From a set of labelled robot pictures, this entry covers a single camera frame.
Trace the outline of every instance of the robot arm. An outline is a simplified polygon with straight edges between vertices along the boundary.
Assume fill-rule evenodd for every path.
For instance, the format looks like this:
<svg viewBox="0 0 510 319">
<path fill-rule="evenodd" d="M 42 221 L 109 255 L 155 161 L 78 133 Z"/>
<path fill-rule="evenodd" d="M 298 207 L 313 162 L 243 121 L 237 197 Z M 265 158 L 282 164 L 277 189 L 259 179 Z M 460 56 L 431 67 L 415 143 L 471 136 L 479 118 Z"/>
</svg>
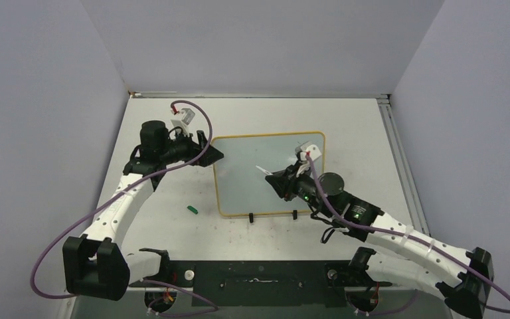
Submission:
<svg viewBox="0 0 510 319">
<path fill-rule="evenodd" d="M 139 252 L 123 256 L 120 245 L 134 217 L 155 192 L 164 174 L 152 177 L 131 189 L 126 189 L 144 176 L 167 168 L 178 161 L 194 159 L 206 146 L 207 139 L 202 131 L 197 131 L 198 143 L 188 134 L 187 125 L 194 113 L 182 109 L 175 115 L 179 129 L 171 139 L 169 130 L 161 121 L 142 124 L 140 145 L 136 146 L 113 196 L 123 194 L 99 216 L 80 237 L 69 237 L 62 253 L 67 291 L 110 300 L 119 300 L 129 283 L 153 276 L 163 271 L 168 263 L 166 251 L 140 249 Z M 192 165 L 209 166 L 224 157 L 224 154 L 209 146 L 208 150 Z"/>
<path fill-rule="evenodd" d="M 469 318 L 482 318 L 491 287 L 436 252 L 433 247 L 442 249 L 493 281 L 491 255 L 487 251 L 481 248 L 467 251 L 415 231 L 411 225 L 401 223 L 379 207 L 344 191 L 343 179 L 339 175 L 324 173 L 319 177 L 321 188 L 328 202 L 344 220 L 357 225 L 397 231 L 404 236 L 347 226 L 333 218 L 310 177 L 306 157 L 312 160 L 318 158 L 321 153 L 317 146 L 306 143 L 296 149 L 296 154 L 295 164 L 265 177 L 280 198 L 291 201 L 298 197 L 312 208 L 311 218 L 324 221 L 345 235 L 384 247 L 407 259 L 388 257 L 361 247 L 349 264 L 353 275 L 365 278 L 371 286 L 376 282 L 387 281 L 416 288 L 445 300 L 447 306 L 459 314 Z M 410 236 L 422 239 L 430 245 L 425 247 L 409 240 Z"/>
</svg>

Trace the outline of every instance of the gray wall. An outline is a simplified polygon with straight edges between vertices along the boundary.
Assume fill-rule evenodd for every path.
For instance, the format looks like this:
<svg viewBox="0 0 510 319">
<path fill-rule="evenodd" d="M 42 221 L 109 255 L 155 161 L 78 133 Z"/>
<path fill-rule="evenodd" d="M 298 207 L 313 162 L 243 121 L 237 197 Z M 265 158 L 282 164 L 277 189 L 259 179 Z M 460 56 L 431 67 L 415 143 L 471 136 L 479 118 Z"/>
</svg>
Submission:
<svg viewBox="0 0 510 319">
<path fill-rule="evenodd" d="M 433 235 L 490 251 L 510 292 L 510 1 L 445 1 L 392 105 Z"/>
<path fill-rule="evenodd" d="M 0 318 L 51 318 L 45 246 L 96 205 L 128 95 L 77 0 L 0 1 Z M 64 287 L 57 249 L 38 283 Z"/>
<path fill-rule="evenodd" d="M 396 88 L 443 0 L 82 0 L 129 88 Z"/>
</svg>

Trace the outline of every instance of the light blue board surface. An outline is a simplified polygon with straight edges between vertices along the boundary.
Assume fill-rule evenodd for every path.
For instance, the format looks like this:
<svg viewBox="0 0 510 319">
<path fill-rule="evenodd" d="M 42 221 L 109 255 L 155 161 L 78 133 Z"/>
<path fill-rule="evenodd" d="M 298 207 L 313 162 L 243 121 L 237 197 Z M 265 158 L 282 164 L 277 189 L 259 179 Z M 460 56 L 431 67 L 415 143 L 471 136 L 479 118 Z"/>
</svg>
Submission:
<svg viewBox="0 0 510 319">
<path fill-rule="evenodd" d="M 225 156 L 214 165 L 220 214 L 307 211 L 301 199 L 290 202 L 280 199 L 265 181 L 265 174 L 255 167 L 259 165 L 271 172 L 283 170 L 296 162 L 294 149 L 306 142 L 319 146 L 324 153 L 325 138 L 318 132 L 214 139 L 213 146 Z M 323 157 L 316 161 L 318 173 L 322 168 Z"/>
</svg>

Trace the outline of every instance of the yellow frame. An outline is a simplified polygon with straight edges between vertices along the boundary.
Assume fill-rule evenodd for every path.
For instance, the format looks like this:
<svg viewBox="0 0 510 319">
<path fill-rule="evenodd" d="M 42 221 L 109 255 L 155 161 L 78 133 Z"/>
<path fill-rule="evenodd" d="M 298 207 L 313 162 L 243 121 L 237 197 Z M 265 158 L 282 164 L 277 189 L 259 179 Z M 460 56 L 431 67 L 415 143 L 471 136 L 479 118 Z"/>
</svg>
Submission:
<svg viewBox="0 0 510 319">
<path fill-rule="evenodd" d="M 225 138 L 260 138 L 266 136 L 285 136 L 285 135 L 302 135 L 302 134 L 320 134 L 323 136 L 323 150 L 321 151 L 321 172 L 325 172 L 325 134 L 320 131 L 308 131 L 308 132 L 291 132 L 291 133 L 273 133 L 273 134 L 246 134 L 246 135 L 228 135 L 228 136 L 218 136 L 212 139 L 211 145 L 214 144 L 216 140 L 222 140 Z M 218 212 L 223 217 L 242 217 L 249 216 L 249 214 L 233 214 L 233 215 L 225 215 L 220 208 L 220 193 L 218 192 L 218 179 L 216 178 L 216 165 L 217 162 L 214 163 L 212 170 L 214 171 L 214 184 L 216 185 L 216 202 L 218 204 Z M 298 213 L 309 213 L 309 209 L 305 209 L 303 211 L 298 211 Z M 269 211 L 265 213 L 255 213 L 255 216 L 261 215 L 280 215 L 280 214 L 292 214 L 292 211 Z"/>
</svg>

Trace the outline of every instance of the white table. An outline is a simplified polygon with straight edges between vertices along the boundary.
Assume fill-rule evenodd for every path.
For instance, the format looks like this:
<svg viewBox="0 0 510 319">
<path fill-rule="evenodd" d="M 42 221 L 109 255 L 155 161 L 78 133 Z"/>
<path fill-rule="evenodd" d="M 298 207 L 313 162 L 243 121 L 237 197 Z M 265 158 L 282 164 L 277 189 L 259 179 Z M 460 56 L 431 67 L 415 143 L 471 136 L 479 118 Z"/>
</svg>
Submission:
<svg viewBox="0 0 510 319">
<path fill-rule="evenodd" d="M 170 127 L 174 98 L 131 98 L 104 182 L 100 203 L 112 196 L 122 169 L 139 144 L 141 124 L 162 120 Z M 325 171 L 345 180 L 345 190 L 403 223 L 412 219 L 376 99 L 365 98 L 192 98 L 210 116 L 214 136 L 322 131 Z M 207 125 L 197 112 L 191 131 Z M 192 205 L 195 215 L 187 210 Z M 319 242 L 327 225 L 300 215 L 224 218 L 218 213 L 211 168 L 185 167 L 168 173 L 137 214 L 122 244 L 167 249 L 173 260 L 350 259 L 362 242 L 334 234 Z"/>
</svg>

